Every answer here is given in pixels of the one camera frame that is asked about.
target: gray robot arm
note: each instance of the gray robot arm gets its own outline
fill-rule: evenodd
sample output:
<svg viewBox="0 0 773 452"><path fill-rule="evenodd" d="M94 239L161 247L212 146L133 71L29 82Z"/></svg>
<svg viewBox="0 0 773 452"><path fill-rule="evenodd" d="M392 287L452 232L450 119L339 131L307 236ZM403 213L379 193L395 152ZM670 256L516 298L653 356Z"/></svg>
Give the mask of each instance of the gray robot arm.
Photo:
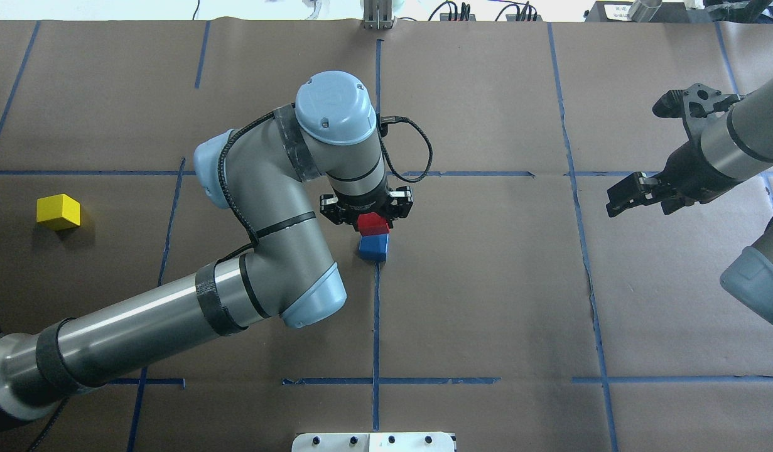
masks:
<svg viewBox="0 0 773 452"><path fill-rule="evenodd" d="M217 206L233 204L254 252L38 335L1 337L0 430L264 318L280 315L298 328L338 311L347 295L303 182L328 175L335 192L328 205L338 204L349 223L369 212L391 213L389 220L407 215L410 190L387 186L377 127L362 83L323 72L300 89L294 107L277 109L243 134L229 131L200 145L194 162L200 183Z"/></svg>
<svg viewBox="0 0 773 452"><path fill-rule="evenodd" d="M773 166L773 79L745 97L697 83L663 95L652 110L658 117L681 117L688 142L668 157L662 172L635 172L607 190L610 217L639 205L660 203L669 215L697 201L710 203ZM773 324L773 220L720 282Z"/></svg>

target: white label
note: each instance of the white label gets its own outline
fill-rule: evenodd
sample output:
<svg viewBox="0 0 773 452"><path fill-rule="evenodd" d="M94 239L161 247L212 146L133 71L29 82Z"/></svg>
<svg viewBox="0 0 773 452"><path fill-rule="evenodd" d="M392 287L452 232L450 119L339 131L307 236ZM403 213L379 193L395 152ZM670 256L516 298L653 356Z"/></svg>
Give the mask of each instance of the white label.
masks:
<svg viewBox="0 0 773 452"><path fill-rule="evenodd" d="M604 5L604 12L607 13L607 18L610 20L624 20L629 22L629 8L630 5Z"/></svg>

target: blue block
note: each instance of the blue block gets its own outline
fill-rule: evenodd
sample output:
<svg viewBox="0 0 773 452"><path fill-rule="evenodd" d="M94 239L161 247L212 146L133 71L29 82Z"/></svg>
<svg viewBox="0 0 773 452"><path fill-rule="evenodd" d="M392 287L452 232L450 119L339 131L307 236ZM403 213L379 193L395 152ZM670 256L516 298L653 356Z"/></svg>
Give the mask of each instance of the blue block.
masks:
<svg viewBox="0 0 773 452"><path fill-rule="evenodd" d="M363 235L358 243L358 256L365 261L386 262L389 234Z"/></svg>

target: block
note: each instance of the block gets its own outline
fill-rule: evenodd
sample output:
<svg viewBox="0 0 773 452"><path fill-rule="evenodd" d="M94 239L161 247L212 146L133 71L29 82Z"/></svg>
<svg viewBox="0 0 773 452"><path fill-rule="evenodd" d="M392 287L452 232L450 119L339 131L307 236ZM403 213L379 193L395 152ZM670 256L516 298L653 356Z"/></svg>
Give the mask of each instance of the block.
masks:
<svg viewBox="0 0 773 452"><path fill-rule="evenodd" d="M361 235L358 256L365 261L386 262L389 251L389 234Z"/></svg>
<svg viewBox="0 0 773 452"><path fill-rule="evenodd" d="M389 233L389 222L375 212L358 215L355 228L361 235L380 235Z"/></svg>
<svg viewBox="0 0 773 452"><path fill-rule="evenodd" d="M76 228L81 224L79 203L68 195L54 195L37 200L37 223L52 231Z"/></svg>

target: yellow cube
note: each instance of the yellow cube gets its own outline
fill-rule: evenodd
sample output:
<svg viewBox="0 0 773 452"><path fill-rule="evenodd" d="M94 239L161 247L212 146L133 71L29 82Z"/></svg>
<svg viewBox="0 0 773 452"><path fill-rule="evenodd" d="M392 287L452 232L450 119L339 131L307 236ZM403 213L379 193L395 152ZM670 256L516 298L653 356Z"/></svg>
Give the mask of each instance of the yellow cube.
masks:
<svg viewBox="0 0 773 452"><path fill-rule="evenodd" d="M37 200L37 223L52 231L79 226L79 203L68 195L54 195Z"/></svg>

